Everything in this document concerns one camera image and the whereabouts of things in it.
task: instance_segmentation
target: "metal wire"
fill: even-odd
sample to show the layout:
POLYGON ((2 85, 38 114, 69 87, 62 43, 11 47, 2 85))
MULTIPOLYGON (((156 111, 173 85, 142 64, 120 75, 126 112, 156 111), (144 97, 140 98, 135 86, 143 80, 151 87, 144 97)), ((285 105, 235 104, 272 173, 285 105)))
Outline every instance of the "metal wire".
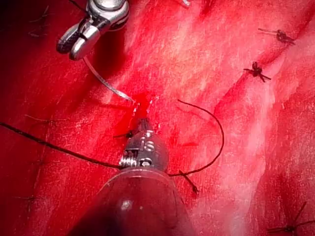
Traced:
POLYGON ((113 88, 109 83, 107 83, 101 76, 100 74, 98 74, 98 72, 94 69, 94 67, 92 66, 92 64, 90 63, 90 61, 86 58, 83 57, 83 61, 85 62, 85 64, 88 66, 88 68, 90 69, 90 71, 95 75, 95 77, 97 77, 97 79, 104 84, 109 90, 111 90, 113 93, 117 94, 118 96, 127 99, 129 101, 135 102, 131 97, 129 97, 127 94, 113 88))

